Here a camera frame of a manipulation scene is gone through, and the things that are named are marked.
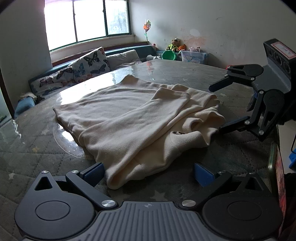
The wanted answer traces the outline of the cream long-sleeve sweater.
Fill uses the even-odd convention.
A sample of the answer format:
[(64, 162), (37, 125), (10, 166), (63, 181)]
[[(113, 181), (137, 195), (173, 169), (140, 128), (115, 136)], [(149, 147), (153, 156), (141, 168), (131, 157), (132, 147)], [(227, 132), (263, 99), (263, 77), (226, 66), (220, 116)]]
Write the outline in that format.
[(120, 83), (53, 108), (59, 123), (97, 162), (107, 186), (166, 169), (182, 152), (210, 145), (224, 124), (214, 94), (127, 75)]

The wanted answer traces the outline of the clear plastic storage box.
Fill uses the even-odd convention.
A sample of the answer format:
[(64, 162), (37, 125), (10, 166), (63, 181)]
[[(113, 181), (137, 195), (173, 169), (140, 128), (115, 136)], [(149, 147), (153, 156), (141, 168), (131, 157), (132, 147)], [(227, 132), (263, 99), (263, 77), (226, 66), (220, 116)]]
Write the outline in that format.
[(198, 63), (198, 64), (208, 64), (207, 52), (191, 52), (191, 51), (181, 51), (181, 57), (183, 62)]

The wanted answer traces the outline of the blue plastic object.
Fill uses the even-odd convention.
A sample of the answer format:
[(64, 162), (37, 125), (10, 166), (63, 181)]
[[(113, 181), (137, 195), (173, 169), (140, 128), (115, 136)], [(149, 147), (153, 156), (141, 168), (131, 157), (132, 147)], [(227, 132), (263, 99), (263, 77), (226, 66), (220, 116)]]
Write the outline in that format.
[(289, 164), (289, 168), (296, 171), (296, 149), (294, 149), (290, 155), (289, 155), (289, 159), (290, 159), (290, 164)]

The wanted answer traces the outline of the teddy bear toy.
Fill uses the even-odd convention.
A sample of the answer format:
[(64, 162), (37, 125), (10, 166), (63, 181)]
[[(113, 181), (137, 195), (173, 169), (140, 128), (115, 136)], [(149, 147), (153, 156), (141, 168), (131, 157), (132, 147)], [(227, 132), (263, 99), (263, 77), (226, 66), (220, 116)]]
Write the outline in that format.
[(166, 48), (166, 50), (171, 50), (175, 53), (179, 52), (179, 51), (186, 51), (187, 47), (185, 44), (181, 44), (180, 39), (175, 38), (171, 41), (171, 44), (169, 44)]

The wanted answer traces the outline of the green plastic basin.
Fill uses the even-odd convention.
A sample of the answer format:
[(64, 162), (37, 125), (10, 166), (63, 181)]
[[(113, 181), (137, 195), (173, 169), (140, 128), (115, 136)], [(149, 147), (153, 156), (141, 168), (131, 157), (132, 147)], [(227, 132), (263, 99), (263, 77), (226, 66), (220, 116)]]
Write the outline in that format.
[(161, 55), (161, 58), (163, 60), (176, 60), (177, 59), (177, 55), (174, 51), (171, 51), (171, 50), (165, 50), (163, 51), (162, 55)]

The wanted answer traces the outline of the blue folded blanket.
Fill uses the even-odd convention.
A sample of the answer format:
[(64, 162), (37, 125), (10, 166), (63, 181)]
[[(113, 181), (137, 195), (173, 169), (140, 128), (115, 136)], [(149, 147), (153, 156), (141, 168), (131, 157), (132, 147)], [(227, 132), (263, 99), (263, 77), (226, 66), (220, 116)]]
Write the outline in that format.
[(21, 99), (16, 106), (14, 118), (17, 118), (24, 111), (26, 111), (34, 106), (35, 106), (35, 102), (32, 97), (28, 96), (28, 97)]

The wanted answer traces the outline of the teal bench sofa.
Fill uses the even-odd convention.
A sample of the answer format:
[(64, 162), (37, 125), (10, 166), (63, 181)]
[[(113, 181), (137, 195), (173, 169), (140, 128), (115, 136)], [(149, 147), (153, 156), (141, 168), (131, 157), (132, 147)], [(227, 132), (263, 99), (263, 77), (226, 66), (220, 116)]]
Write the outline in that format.
[(143, 63), (158, 58), (155, 45), (143, 45), (104, 51), (99, 47), (78, 59), (58, 65), (29, 80), (31, 92), (48, 97), (53, 92), (71, 87), (93, 77), (118, 68)]

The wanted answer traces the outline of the colourful pinwheel flower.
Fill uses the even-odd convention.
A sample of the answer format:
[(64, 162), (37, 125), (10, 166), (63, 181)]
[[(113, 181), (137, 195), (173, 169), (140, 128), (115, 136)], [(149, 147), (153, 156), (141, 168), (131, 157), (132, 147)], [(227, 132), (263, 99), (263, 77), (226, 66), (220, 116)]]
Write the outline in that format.
[(147, 32), (151, 29), (151, 21), (150, 20), (145, 21), (143, 29), (144, 29), (144, 35), (145, 35), (145, 38), (146, 38), (146, 42), (148, 44), (149, 40), (148, 40)]

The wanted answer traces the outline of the long butterfly print pillow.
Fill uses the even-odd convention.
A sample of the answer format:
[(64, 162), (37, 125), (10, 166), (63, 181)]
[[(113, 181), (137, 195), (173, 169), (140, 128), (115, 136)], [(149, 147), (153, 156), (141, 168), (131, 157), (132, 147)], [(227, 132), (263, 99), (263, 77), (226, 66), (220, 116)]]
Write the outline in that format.
[(75, 84), (73, 68), (66, 67), (51, 75), (32, 81), (30, 88), (34, 95), (45, 97), (59, 89), (71, 87)]

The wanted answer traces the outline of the beige plain cushion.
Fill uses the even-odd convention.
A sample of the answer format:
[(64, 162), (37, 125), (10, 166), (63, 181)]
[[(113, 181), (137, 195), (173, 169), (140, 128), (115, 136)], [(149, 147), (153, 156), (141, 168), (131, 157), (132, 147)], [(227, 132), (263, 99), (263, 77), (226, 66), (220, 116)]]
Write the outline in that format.
[(135, 50), (109, 55), (107, 60), (111, 71), (141, 63)]

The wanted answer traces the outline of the square butterfly print cushion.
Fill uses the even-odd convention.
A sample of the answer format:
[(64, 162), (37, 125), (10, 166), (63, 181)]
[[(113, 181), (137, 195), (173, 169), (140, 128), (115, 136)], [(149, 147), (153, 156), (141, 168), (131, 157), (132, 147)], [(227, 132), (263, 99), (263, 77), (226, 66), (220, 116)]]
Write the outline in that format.
[(70, 65), (74, 70), (76, 83), (110, 72), (109, 63), (103, 47), (99, 47)]

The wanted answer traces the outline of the window with green frame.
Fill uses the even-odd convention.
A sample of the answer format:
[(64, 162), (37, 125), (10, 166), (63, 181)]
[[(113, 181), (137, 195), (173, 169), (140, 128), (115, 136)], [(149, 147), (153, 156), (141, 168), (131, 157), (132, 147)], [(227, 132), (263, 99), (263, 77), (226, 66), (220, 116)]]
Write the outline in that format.
[(128, 1), (45, 1), (49, 50), (130, 34)]

